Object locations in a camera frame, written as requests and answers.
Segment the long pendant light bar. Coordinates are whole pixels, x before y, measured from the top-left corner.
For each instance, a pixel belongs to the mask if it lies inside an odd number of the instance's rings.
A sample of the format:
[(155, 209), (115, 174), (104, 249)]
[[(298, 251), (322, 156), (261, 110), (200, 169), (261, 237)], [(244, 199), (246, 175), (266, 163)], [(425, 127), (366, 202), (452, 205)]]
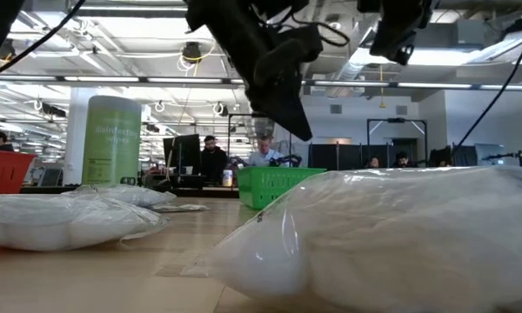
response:
[[(38, 76), (38, 75), (0, 75), (0, 82), (37, 83), (37, 84), (96, 84), (139, 86), (151, 84), (155, 86), (195, 86), (205, 88), (207, 85), (233, 86), (244, 85), (240, 78), (227, 77), (93, 77), (93, 76)], [(339, 80), (303, 80), (302, 85), (310, 87), (365, 87), (383, 89), (421, 89), (421, 90), (480, 90), (498, 91), (502, 84), (479, 83), (415, 83), (415, 82), (383, 82), (383, 81), (339, 81)]]

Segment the silver spiral air duct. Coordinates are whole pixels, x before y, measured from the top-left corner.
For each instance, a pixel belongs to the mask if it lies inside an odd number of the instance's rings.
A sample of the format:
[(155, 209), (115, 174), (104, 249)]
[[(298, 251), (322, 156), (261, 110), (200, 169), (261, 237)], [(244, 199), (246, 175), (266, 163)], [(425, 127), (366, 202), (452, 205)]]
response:
[[(333, 80), (353, 81), (359, 79), (363, 68), (370, 64), (372, 56), (368, 49), (358, 48), (333, 76)], [(365, 92), (365, 87), (327, 87), (325, 94), (329, 98), (360, 97)]]

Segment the black ceiling device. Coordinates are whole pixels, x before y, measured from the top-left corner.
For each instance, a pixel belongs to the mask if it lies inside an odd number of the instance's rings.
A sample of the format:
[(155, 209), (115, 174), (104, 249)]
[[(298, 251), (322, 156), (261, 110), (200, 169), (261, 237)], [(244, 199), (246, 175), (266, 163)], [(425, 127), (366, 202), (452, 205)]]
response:
[(186, 42), (182, 50), (182, 58), (189, 64), (199, 63), (201, 61), (202, 53), (199, 42)]

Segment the clear vanity pack bag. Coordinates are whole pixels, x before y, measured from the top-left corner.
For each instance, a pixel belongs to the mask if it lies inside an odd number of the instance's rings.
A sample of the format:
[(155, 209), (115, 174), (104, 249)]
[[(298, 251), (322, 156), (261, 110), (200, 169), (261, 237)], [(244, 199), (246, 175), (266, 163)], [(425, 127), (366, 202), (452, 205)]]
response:
[(296, 313), (522, 313), (522, 168), (311, 176), (188, 272)]
[(168, 224), (156, 212), (97, 194), (0, 195), (0, 247), (9, 249), (75, 250), (141, 238)]
[(177, 197), (168, 191), (159, 192), (127, 184), (82, 185), (73, 191), (65, 192), (65, 195), (70, 196), (87, 194), (98, 194), (143, 208), (152, 208), (159, 204), (168, 203)]

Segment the black partition panels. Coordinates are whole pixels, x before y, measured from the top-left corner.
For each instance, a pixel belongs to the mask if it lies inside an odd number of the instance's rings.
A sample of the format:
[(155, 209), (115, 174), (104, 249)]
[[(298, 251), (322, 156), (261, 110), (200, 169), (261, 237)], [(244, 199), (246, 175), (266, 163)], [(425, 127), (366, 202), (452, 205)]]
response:
[(379, 168), (398, 167), (397, 156), (405, 153), (409, 167), (425, 167), (425, 159), (417, 160), (404, 148), (391, 144), (311, 144), (309, 149), (310, 168), (326, 170), (360, 170), (369, 166), (372, 157), (378, 159)]

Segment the green disinfecting wipes canister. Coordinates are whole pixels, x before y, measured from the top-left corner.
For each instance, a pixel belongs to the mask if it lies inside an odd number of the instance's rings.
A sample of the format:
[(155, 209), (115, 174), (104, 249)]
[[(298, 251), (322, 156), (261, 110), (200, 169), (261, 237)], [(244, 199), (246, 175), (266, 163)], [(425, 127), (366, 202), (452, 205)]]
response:
[(139, 172), (141, 105), (131, 99), (89, 100), (82, 183), (135, 185)]

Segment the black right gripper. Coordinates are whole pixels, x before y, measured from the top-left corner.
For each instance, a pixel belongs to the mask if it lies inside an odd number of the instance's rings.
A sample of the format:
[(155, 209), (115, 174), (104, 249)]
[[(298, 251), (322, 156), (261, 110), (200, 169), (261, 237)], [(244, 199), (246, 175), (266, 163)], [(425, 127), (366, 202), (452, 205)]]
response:
[(360, 13), (381, 16), (369, 53), (407, 65), (417, 30), (430, 22), (435, 0), (358, 0), (357, 9)]

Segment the red plastic basket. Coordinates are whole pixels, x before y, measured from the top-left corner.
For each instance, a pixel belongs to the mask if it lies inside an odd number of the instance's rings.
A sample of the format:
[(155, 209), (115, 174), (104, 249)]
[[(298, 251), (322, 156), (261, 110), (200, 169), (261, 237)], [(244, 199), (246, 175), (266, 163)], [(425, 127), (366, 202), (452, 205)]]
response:
[(0, 150), (0, 194), (18, 194), (35, 155)]

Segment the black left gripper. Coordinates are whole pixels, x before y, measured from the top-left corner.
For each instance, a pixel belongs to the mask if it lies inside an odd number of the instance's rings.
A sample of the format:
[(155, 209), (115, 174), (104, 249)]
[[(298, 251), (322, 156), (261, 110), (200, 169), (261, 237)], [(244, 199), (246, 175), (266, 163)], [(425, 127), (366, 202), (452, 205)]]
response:
[(299, 66), (323, 44), (313, 22), (285, 26), (309, 0), (184, 0), (191, 31), (206, 27), (247, 86), (254, 111), (308, 141), (312, 132), (298, 90)]

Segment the black metal gantry frame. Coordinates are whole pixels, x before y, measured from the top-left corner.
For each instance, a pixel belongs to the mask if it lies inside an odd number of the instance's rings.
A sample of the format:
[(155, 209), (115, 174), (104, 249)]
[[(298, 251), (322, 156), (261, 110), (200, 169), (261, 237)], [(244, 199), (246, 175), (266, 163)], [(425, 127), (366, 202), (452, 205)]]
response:
[[(388, 124), (410, 124), (422, 136), (424, 155), (417, 155), (417, 140), (415, 138), (395, 139), (385, 144), (372, 144), (371, 136), (383, 123)], [(361, 145), (361, 156), (366, 158), (367, 164), (373, 158), (378, 159), (378, 164), (383, 168), (393, 167), (397, 162), (397, 154), (404, 152), (408, 156), (408, 162), (413, 167), (426, 167), (429, 163), (429, 139), (428, 122), (423, 119), (407, 119), (403, 117), (370, 118), (366, 120), (366, 144)]]
[(231, 113), (226, 135), (229, 156), (241, 157), (248, 163), (249, 155), (258, 149), (257, 140), (262, 136), (271, 137), (271, 148), (277, 150), (273, 147), (276, 126), (274, 121), (262, 113)]

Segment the black comb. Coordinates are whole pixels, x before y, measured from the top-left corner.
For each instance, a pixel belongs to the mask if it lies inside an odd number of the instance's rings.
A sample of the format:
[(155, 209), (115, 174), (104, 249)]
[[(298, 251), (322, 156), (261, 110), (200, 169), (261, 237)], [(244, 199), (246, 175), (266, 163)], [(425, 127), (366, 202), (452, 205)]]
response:
[(182, 204), (182, 205), (172, 205), (169, 203), (159, 204), (151, 207), (151, 210), (161, 214), (168, 213), (182, 213), (182, 212), (199, 212), (206, 211), (210, 208), (204, 205), (199, 204)]

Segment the black computer monitor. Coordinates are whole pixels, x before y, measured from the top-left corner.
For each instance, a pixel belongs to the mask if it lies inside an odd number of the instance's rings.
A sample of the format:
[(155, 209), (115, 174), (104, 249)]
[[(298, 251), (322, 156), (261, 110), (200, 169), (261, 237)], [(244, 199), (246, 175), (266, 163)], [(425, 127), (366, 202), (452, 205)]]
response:
[(163, 140), (165, 165), (176, 174), (197, 174), (201, 164), (199, 134), (165, 138)]

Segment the green plastic basket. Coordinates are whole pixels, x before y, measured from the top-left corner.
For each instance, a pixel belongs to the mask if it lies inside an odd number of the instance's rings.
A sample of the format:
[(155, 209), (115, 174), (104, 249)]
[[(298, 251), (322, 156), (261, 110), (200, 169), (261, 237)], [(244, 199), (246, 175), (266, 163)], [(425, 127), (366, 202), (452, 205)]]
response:
[(262, 210), (309, 176), (325, 169), (291, 167), (247, 167), (238, 171), (238, 194), (242, 204)]

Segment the grey monitor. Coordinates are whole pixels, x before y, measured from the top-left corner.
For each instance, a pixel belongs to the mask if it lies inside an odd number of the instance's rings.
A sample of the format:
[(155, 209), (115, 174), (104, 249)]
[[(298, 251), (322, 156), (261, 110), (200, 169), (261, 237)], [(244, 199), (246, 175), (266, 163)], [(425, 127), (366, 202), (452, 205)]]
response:
[(475, 143), (478, 166), (503, 165), (504, 160), (499, 155), (505, 154), (505, 147), (501, 144)]

